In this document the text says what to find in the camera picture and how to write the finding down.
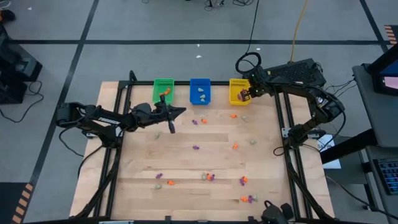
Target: wooden tabletop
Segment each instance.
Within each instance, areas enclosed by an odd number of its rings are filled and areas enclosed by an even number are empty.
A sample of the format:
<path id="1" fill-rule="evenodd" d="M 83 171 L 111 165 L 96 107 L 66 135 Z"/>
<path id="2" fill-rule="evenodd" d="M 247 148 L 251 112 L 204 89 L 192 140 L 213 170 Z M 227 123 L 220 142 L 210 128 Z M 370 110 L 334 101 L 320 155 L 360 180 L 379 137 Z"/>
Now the wooden tabletop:
<path id="1" fill-rule="evenodd" d="M 117 86 L 117 82 L 103 82 L 98 105 L 113 110 Z M 152 89 L 133 86 L 132 106 L 148 102 L 153 108 Z M 272 153 L 282 145 L 275 99 L 264 95 L 250 105 L 231 106 L 228 86 L 212 86 L 211 103 L 198 106 L 189 102 L 189 86 L 175 86 L 174 90 L 172 105 L 187 108 L 175 120 L 175 134 L 169 133 L 166 122 L 125 134 L 112 219 L 164 220 L 170 215 L 173 220 L 245 221 L 248 216 L 260 219 L 265 200 L 277 206 L 291 204 L 284 157 Z M 290 96 L 290 102 L 295 122 L 306 122 L 310 118 L 306 99 Z M 201 123 L 202 118 L 208 123 Z M 257 143 L 250 145 L 250 140 Z M 85 156 L 100 144 L 99 139 L 88 140 Z M 311 140 L 306 144 L 317 146 Z M 319 153 L 307 147 L 300 151 L 309 191 L 333 216 Z M 104 152 L 96 153 L 81 169 L 70 215 L 80 212 L 98 188 Z M 163 177 L 156 179 L 159 173 Z M 202 180 L 202 173 L 215 174 L 215 180 Z M 242 176 L 248 178 L 245 186 L 239 183 Z M 175 185 L 167 185 L 168 180 Z M 155 190 L 156 184 L 162 188 Z M 302 204 L 299 189 L 297 192 Z M 240 201 L 242 196 L 255 194 L 258 202 Z M 305 216 L 303 205 L 300 213 Z"/>

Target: orange striped tape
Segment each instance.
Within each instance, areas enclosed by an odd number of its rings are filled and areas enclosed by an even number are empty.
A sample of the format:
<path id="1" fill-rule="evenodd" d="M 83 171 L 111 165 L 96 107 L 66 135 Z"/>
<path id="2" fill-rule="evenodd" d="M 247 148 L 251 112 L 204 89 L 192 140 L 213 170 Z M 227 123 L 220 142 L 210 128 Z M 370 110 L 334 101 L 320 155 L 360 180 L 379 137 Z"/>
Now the orange striped tape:
<path id="1" fill-rule="evenodd" d="M 21 193 L 21 197 L 18 201 L 18 205 L 15 209 L 15 214 L 12 217 L 13 224 L 20 224 L 25 218 L 25 214 L 27 211 L 27 206 L 29 204 L 30 198 L 32 197 L 33 193 L 33 185 L 26 184 L 25 189 Z"/>

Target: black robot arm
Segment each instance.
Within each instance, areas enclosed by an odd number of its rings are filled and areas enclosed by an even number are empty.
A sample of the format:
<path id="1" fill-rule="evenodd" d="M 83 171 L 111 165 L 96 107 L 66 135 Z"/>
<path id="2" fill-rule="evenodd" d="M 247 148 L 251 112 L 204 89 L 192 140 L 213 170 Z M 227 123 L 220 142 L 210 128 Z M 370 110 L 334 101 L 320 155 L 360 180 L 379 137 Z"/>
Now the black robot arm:
<path id="1" fill-rule="evenodd" d="M 121 130 L 133 132 L 137 128 L 145 128 L 162 121 L 169 122 L 171 133 L 175 133 L 173 120 L 186 108 L 166 105 L 165 96 L 155 103 L 152 111 L 148 103 L 141 103 L 131 109 L 128 114 L 118 114 L 104 110 L 101 106 L 83 105 L 81 103 L 63 103 L 57 107 L 57 125 L 61 128 L 79 128 L 84 135 L 98 136 L 104 147 L 116 147 Z M 103 126 L 95 121 L 108 123 Z"/>
<path id="2" fill-rule="evenodd" d="M 239 63 L 243 58 L 254 55 L 258 59 L 257 65 L 248 70 L 241 71 Z M 278 93 L 288 93 L 296 96 L 302 96 L 308 100 L 311 119 L 304 124 L 297 124 L 289 130 L 284 140 L 284 145 L 288 147 L 297 147 L 302 145 L 308 139 L 308 133 L 319 124 L 329 123 L 337 118 L 343 111 L 344 106 L 337 97 L 327 93 L 317 86 L 304 85 L 302 83 L 292 83 L 284 77 L 273 77 L 261 67 L 261 57 L 256 52 L 243 55 L 235 65 L 236 70 L 248 79 L 250 88 L 243 90 L 239 94 L 242 101 L 250 98 L 270 94 L 273 96 Z"/>

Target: orange toy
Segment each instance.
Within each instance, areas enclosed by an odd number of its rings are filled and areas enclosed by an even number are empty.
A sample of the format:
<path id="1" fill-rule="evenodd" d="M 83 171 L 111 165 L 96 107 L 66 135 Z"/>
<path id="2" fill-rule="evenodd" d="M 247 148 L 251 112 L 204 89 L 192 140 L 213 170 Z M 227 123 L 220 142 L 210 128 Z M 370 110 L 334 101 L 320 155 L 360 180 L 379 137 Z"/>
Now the orange toy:
<path id="1" fill-rule="evenodd" d="M 248 202 L 249 199 L 247 197 L 241 197 L 242 202 Z"/>

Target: black equipment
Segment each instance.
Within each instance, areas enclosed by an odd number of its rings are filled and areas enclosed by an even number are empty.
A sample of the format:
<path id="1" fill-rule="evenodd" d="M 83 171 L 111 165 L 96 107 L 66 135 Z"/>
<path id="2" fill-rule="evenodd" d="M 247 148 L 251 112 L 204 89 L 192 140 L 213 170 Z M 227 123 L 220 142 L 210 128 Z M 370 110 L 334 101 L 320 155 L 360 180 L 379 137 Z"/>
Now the black equipment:
<path id="1" fill-rule="evenodd" d="M 0 70 L 14 75 L 22 82 L 34 82 L 40 74 L 42 64 L 10 40 L 5 28 L 0 25 Z"/>
<path id="2" fill-rule="evenodd" d="M 317 64 L 311 58 L 264 70 L 273 78 L 284 77 L 292 83 L 303 83 L 311 86 L 323 86 L 326 83 L 322 71 L 318 69 Z"/>
<path id="3" fill-rule="evenodd" d="M 377 174 L 382 180 L 384 190 L 389 195 L 398 195 L 398 158 L 375 159 Z"/>
<path id="4" fill-rule="evenodd" d="M 27 85 L 13 75 L 0 71 L 0 105 L 22 103 Z"/>
<path id="5" fill-rule="evenodd" d="M 386 53 L 367 67 L 371 74 L 373 88 L 376 93 L 398 96 L 398 85 L 390 85 L 389 82 L 398 83 L 398 45 L 395 44 Z"/>

